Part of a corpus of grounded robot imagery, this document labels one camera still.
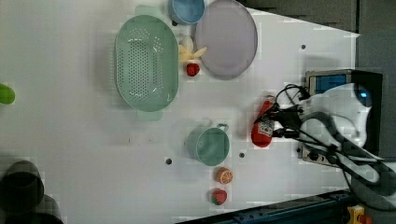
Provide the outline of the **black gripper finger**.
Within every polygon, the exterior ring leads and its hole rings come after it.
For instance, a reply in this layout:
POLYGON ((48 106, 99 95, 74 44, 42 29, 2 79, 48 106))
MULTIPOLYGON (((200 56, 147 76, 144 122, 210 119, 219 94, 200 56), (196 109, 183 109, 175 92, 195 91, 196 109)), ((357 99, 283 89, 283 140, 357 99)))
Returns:
POLYGON ((271 107, 265 110, 261 115, 255 119, 255 123, 265 121, 266 119, 277 121, 277 114, 279 112, 278 103, 274 103, 271 107))
POLYGON ((282 138, 285 134, 285 130, 284 129, 276 129, 273 131, 273 137, 274 138, 282 138))

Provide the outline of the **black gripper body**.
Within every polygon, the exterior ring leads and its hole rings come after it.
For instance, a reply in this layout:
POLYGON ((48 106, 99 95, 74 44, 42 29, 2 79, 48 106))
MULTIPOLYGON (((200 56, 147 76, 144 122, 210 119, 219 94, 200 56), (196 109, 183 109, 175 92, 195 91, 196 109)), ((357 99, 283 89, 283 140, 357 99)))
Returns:
POLYGON ((299 117, 299 113, 302 109, 293 105, 288 108, 279 107, 279 112, 276 116, 277 122, 281 124, 281 128, 284 129, 284 138, 298 138, 300 136, 300 128, 302 126, 302 120, 299 117))

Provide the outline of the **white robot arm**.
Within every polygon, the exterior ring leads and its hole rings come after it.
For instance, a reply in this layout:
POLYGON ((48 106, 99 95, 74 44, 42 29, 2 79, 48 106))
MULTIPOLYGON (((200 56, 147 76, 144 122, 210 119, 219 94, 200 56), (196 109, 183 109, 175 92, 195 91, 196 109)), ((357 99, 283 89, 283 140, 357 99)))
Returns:
POLYGON ((338 166, 351 191, 374 210, 395 210, 395 163, 364 147, 367 121, 373 108, 371 93, 362 85, 347 83, 323 93, 305 96, 283 107, 278 98, 254 120, 263 129, 271 127, 274 138, 291 138, 338 166))

